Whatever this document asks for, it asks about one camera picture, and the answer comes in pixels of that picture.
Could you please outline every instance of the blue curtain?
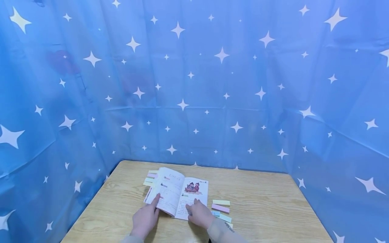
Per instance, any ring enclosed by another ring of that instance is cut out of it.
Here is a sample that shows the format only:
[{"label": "blue curtain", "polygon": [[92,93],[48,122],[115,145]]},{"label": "blue curtain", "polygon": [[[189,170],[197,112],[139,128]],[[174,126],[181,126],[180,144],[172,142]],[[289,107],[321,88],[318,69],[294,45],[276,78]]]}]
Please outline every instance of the blue curtain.
[{"label": "blue curtain", "polygon": [[0,242],[59,242],[122,159],[288,173],[335,242],[389,241],[388,9],[0,1]]}]

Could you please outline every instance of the open book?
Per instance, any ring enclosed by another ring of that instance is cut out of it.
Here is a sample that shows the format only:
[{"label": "open book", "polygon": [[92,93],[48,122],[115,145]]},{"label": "open book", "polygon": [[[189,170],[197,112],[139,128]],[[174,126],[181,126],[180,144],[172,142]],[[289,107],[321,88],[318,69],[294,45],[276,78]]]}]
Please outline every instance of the open book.
[{"label": "open book", "polygon": [[185,205],[192,205],[195,198],[204,205],[208,201],[208,181],[161,167],[154,179],[144,202],[150,204],[155,196],[161,193],[157,208],[176,219],[188,220],[188,211]]}]

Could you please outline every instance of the sticky note tab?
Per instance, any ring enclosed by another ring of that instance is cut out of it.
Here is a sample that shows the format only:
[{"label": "sticky note tab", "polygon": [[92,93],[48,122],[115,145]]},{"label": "sticky note tab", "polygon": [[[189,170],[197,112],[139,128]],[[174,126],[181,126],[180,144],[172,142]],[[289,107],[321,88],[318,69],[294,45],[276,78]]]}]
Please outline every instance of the sticky note tab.
[{"label": "sticky note tab", "polygon": [[151,183],[153,183],[153,182],[154,182],[154,179],[153,179],[153,178],[145,178],[145,182],[151,182]]},{"label": "sticky note tab", "polygon": [[212,200],[212,203],[214,204],[218,204],[218,205],[230,205],[230,201],[227,201],[227,200]]},{"label": "sticky note tab", "polygon": [[144,182],[143,182],[143,185],[146,185],[146,186],[149,186],[149,187],[150,187],[150,186],[152,186],[152,182],[144,181]]},{"label": "sticky note tab", "polygon": [[152,174],[152,173],[148,173],[148,174],[147,174],[147,177],[156,178],[157,175],[156,175],[156,174]]},{"label": "sticky note tab", "polygon": [[222,211],[222,212],[225,212],[225,213],[230,213],[230,209],[229,208],[226,208],[226,207],[223,207],[223,206],[219,206],[219,205],[216,205],[216,204],[212,204],[212,208],[216,209],[216,210],[219,210],[219,211]]},{"label": "sticky note tab", "polygon": [[222,220],[224,220],[224,221],[226,221],[226,222],[229,222],[229,223],[231,223],[231,220],[232,220],[232,218],[230,218],[230,217],[228,217],[228,216],[225,216],[224,214],[220,214],[219,216],[217,216],[219,219],[222,219]]},{"label": "sticky note tab", "polygon": [[212,215],[213,216],[219,216],[220,215],[220,212],[219,211],[211,211]]}]

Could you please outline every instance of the table top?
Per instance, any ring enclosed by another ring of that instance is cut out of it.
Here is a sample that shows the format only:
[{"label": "table top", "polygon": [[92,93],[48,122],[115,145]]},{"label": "table top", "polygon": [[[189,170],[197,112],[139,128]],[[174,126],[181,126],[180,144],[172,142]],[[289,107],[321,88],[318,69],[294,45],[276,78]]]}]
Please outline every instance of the table top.
[{"label": "table top", "polygon": [[[248,242],[332,242],[292,178],[287,174],[121,161],[63,239],[63,243],[120,242],[143,206],[149,170],[168,167],[209,181],[213,199],[230,200],[233,228]],[[145,242],[208,242],[207,232],[161,213]]]}]

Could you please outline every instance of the hand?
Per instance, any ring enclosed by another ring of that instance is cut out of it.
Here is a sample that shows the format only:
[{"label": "hand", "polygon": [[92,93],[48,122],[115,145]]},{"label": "hand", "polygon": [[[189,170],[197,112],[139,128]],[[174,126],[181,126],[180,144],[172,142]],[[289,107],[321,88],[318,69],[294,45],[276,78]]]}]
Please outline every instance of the hand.
[{"label": "hand", "polygon": [[191,206],[187,204],[186,209],[189,212],[188,220],[204,229],[208,229],[215,219],[211,211],[200,200],[195,199]]},{"label": "hand", "polygon": [[161,195],[158,193],[151,204],[140,208],[133,216],[133,228],[130,235],[145,239],[150,231],[154,228],[158,220],[159,209],[156,206]]}]

